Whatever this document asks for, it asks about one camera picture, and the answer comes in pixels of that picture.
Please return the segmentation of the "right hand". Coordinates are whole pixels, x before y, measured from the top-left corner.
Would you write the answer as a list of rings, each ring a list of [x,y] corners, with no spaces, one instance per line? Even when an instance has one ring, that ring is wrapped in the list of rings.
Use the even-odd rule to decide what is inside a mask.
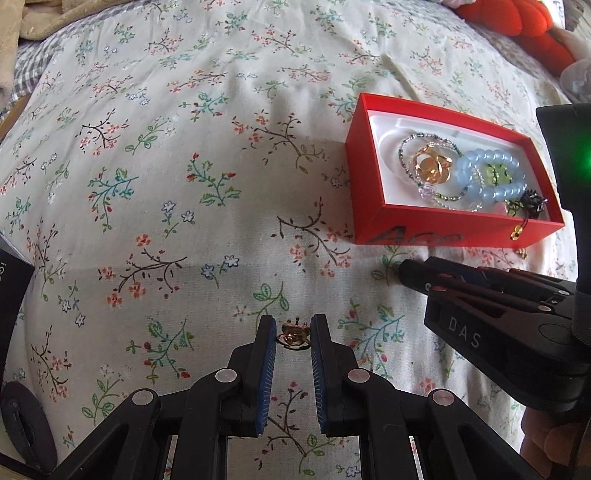
[[[521,456],[543,479],[549,479],[555,465],[569,465],[575,445],[581,440],[578,465],[590,470],[590,429],[587,423],[559,425],[548,413],[527,408],[522,417],[524,434]]]

